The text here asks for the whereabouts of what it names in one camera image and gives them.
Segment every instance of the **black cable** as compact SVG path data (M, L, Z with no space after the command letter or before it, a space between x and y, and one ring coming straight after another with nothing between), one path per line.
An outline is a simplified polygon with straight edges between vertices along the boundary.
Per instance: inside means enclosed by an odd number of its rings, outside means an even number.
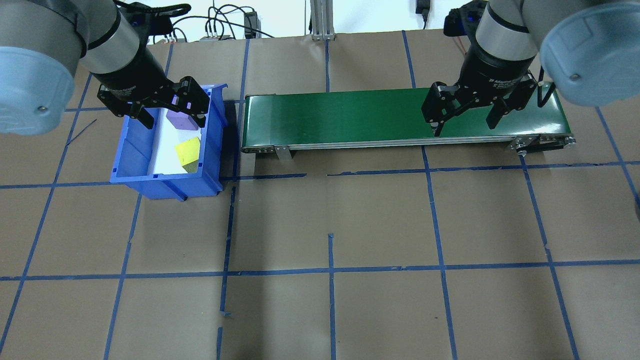
M170 17L186 15L189 11L191 11L191 5L189 4L178 4L178 5L171 5L171 6L162 6L160 8L152 8L150 6L138 6L133 4L127 4L119 0L113 0L113 2L116 5L121 6L125 9L136 10L137 12L141 12L141 13L161 14L161 13L170 12L169 14L164 14L164 15L169 15Z
M223 13L222 9L227 7L227 6L234 8L234 10L231 10L230 12ZM254 24L252 24L251 18L249 18L249 15L246 13L246 11L244 11L242 9L242 7L248 7L248 6L236 6L236 5L233 5L233 4L225 4L225 5L221 6L221 7L219 7L218 10L220 11L221 14L223 14L225 16L225 18L227 18L227 16L225 14L232 13L232 12L234 12L236 10L240 10L242 12L242 14L244 15L244 19L246 19L247 22L249 23L249 27L253 28Z
M544 105L547 104L547 102L549 101L549 99L551 99L551 95L553 95L554 90L556 89L556 83L551 83L551 85L549 86L549 89L547 90L547 93L545 94L545 98L542 98L542 86L540 86L540 83L542 82L542 79L545 77L545 69L542 68L542 66L540 67L540 74L538 75L538 107L541 108Z
M216 10L216 14L213 16L213 18L211 18L211 9ZM220 13L220 9L216 8L214 6L209 7L209 9L207 10L207 17L208 17L209 20L207 21L206 26L209 27L209 31L211 31L211 19L212 19L213 20L213 32L216 32L216 33L218 32L218 29L216 29L216 20L222 21L222 20L218 19L218 14L219 13ZM229 22L229 18L227 17L226 14L222 13L222 16L224 16L224 18L227 21L227 23L231 24ZM234 29L231 26L229 26L229 29L231 29L231 37L232 38L236 38L236 33L234 32ZM225 32L225 25L222 24L222 33L224 33L224 32Z
M213 20L212 18L207 17L207 16L201 16L201 15L189 15L189 16L185 16L185 17L182 17L182 18L179 18L178 20L176 20L176 21L173 23L173 26L175 26L178 22L180 22L180 21L182 21L182 20L186 20L186 19L211 19L211 20ZM220 21L220 22L224 22L224 23L229 24L229 25L239 26L240 28L253 30L253 31L255 31L256 33L263 34L264 36L267 36L267 37L270 37L270 38L273 38L273 37L274 37L274 36L271 36L271 35L269 35L269 34L265 33L264 31L261 31L261 30L258 30L258 29L253 29L253 28L250 28L250 27L248 27L248 26L244 26L244 25L236 24L235 22L229 22L229 21L224 21L224 20L220 20L220 19L218 19L218 21Z
M176 31L176 30L177 30L177 31L180 31L180 32L182 33L182 36L184 36L184 42L189 42L189 40L187 40L187 35L186 35L186 34L184 33L184 31L183 31L182 29L180 29L180 28L173 28L173 35L174 35L174 37L175 37L175 39L176 39L176 40L178 39L178 37L177 37L177 36L175 36L175 31Z

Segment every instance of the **blue tape grid line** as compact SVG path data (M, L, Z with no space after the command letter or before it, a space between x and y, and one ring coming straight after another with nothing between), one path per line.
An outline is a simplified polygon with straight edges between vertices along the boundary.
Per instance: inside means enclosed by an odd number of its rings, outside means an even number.
M216 360L220 360L222 356L222 326L218 327L218 337L216 339Z
M481 270L481 269L514 269L514 268L545 268L579 267L579 266L617 266L640 265L640 259L610 259L610 260L577 260L554 261L537 263L487 263L487 264L453 264L445 265L446 270ZM340 272L402 272L402 271L440 271L440 265L410 265L410 266L353 266L329 268L298 268L284 270L244 270L244 271L210 271L210 272L169 272L148 274L125 274L125 279L167 279L190 277L224 277L224 276L276 276L301 274L329 274ZM31 275L26 281L57 281L57 280L104 280L119 279L120 274L84 274L84 275ZM0 281L20 281L21 276L0 276Z
M87 89L89 89L89 82L91 81L92 76L89 75L86 79L86 83L84 84L84 89L82 92L82 96L80 97L80 103L78 104L78 108L82 107L84 103L84 98L86 97ZM71 128L69 129L69 134L67 135L68 144L74 134L74 129L76 128L76 123L78 121L78 117L80 116L80 112L77 111L74 116L74 121L71 124ZM51 190L49 191L49 196L47 198L47 202L45 203L44 210L42 211L42 216L40 217L40 223L38 224L38 229L33 238L33 243L31 244L31 249L29 250L29 256L27 257L27 261L24 265L24 269L22 271L22 276L20 277L20 284L18 285L18 289L15 292L15 297L13 298L13 304L11 306L11 310L9 311L9 316L7 318L6 324L4 326L4 331L2 334L2 338L0 338L0 354L4 349L4 343L6 341L7 334L9 333L9 328L11 327L11 322L13 320L13 316L15 314L15 310L18 306L18 301L20 300L20 294L22 293L22 287L24 286L24 282L26 281L27 273L29 272L29 267L31 266L31 261L33 260L33 254L35 253L36 246L38 245L38 240L40 239L40 233L42 232L42 227L44 225L45 219L47 217L47 211L49 210L49 206L51 205L51 199L53 198L53 193L55 190L55 184L58 183L58 178L60 177L60 172L62 171L62 164L65 162L65 157L67 156L68 145L65 145L62 150L62 155L60 156L60 162L58 163L58 168L56 169L56 175L53 179L53 185L51 186Z
M613 147L613 151L616 152L616 156L618 157L618 161L620 166L622 167L622 171L625 173L625 177L627 178L627 182L629 183L629 188L631 189L631 193L634 195L636 199L636 204L640 207L640 197L638 197L638 192L636 190L636 186L634 185L633 180L631 179L631 175L629 174L629 170L627 169L627 164L622 158L622 153L616 144L616 141L613 139L613 135L611 134L611 130L609 129L609 125L607 125L607 121L604 119L604 115L602 115L602 111L600 108L596 108L598 112L598 116L600 117L600 121L602 122L602 126L604 127L607 136L609 137L609 141L611 142L611 146Z
M539 164L539 165L527 165L529 169L542 169L542 168L577 168L577 167L610 167L620 166L624 164L626 166L640 165L640 161L624 161L620 163L614 161L611 163L576 163L576 164ZM451 167L451 168L432 168L430 172L455 172L455 171L489 171L489 170L520 170L521 165L501 165L501 166L485 166L485 167ZM407 168L397 170L363 170L363 171L345 171L339 174L328 174L327 176L359 176L359 175L387 175L387 174L423 174L425 170L423 168ZM264 180L264 179L291 179L294 177L305 177L307 173L298 174L275 174L275 175L256 175L256 176L238 176L235 180ZM220 181L234 181L233 177L220 177ZM51 188L51 187L73 187L73 186L123 186L120 184L112 184L107 181L92 182L92 183L56 183L56 184L16 184L16 185L0 185L2 189L28 189L28 188Z
M239 167L240 167L240 139L242 137L242 133L244 130L244 89L246 86L246 68L249 65L249 45L251 44L251 39L246 39L244 43L244 58L242 65L242 80L240 83L240 102L238 107L238 119L236 121L236 148L234 149L234 169L233 169L233 180L235 181L238 177Z
M433 197L433 183L431 181L431 171L429 171L429 159L427 152L422 146L422 160L424 162L424 171L427 177L427 188L429 192L429 205L431 206L431 218L433 220L433 230L436 238L436 248L438 249L438 266L440 267L440 280L442 283L442 296L444 298L444 309L447 316L447 328L449 329L449 343L451 345L451 357L458 360L458 350L456 348L456 337L453 331L453 319L451 316L451 305L449 303L449 287L447 286L447 268L444 263L444 255L442 253L442 242L440 241L440 227L438 226L438 214L436 212L436 203Z
M220 290L220 312L224 313L227 308L227 283L229 277L229 262L231 259L231 239L233 238L234 232L234 217L235 217L235 209L236 209L236 191L237 188L234 186L231 188L231 200L229 204L229 219L227 222L227 242L225 245L225 262L223 265L222 271L222 287ZM222 332L223 327L218 328L218 338L216 340L216 356L217 359L220 359L220 355L222 353Z
M413 73L413 62L411 61L411 51L409 50L409 41L406 39L406 31L402 30L402 39L404 41L404 51L406 52L406 61L409 64L409 75L411 75L411 87L415 89L415 74Z
M122 287L124 285L125 274L127 273L127 265L129 264L129 255L131 254L131 240L136 230L136 224L138 222L138 213L140 212L140 204L142 202L142 195L138 194L138 200L136 201L136 208L133 212L133 219L131 220L131 229L129 230L129 239L127 240L127 248L124 253L124 260L122 261L122 268L120 269L120 276L118 277L118 289L116 291L116 299L113 304L113 310L111 312L111 320L109 321L109 332L107 333L107 342L104 346L103 360L109 359L109 352L111 351L111 340L113 339L113 329L116 325L116 317L118 316L118 308L120 307L120 297L122 296Z
M329 40L324 41L324 81L325 92L331 92L331 79L329 78Z
M556 273L556 266L554 265L554 259L551 255L551 250L548 247L547 234L545 232L545 227L542 224L542 216L540 215L540 209L538 208L538 201L536 200L536 194L533 190L533 185L531 184L531 177L529 176L529 170L527 169L527 163L524 158L520 158L520 162L522 164L522 172L524 173L525 180L527 182L527 187L529 189L529 196L531 197L531 204L533 205L533 210L536 214L536 220L538 221L538 228L540 229L540 237L542 238L542 244L545 248L545 253L547 254L547 262L549 263L549 269L551 271L551 278L553 278L554 287L556 289L556 295L558 297L558 303L560 305L560 312L564 321L564 328L566 329L567 336L569 338L569 344L571 345L571 351L573 353L574 360L579 360L580 355L578 354L578 348L575 344L575 339L573 337L573 331L571 329L571 323L569 322L569 316L566 312L566 306L564 304L564 298L562 295L562 290L560 289L560 282L558 281L558 276Z
M329 234L329 328L331 333L331 360L336 359L335 346L335 287L333 285L333 233Z
M229 205L229 220L227 223L227 244L225 245L225 262L222 275L222 290L220 291L220 311L226 311L227 305L227 281L229 272L229 260L231 258L231 239L234 230L234 213L236 207L236 187L231 189L231 204Z

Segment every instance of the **green conveyor belt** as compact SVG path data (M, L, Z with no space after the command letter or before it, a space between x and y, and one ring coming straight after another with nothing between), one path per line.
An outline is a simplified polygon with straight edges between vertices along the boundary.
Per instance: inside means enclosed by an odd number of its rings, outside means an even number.
M478 108L448 121L435 138L420 110L428 92L416 88L250 96L242 148L258 152L276 145L295 150L495 142L518 135L571 133L557 95L538 108L534 94L525 110L513 111L493 130L485 122L490 108Z

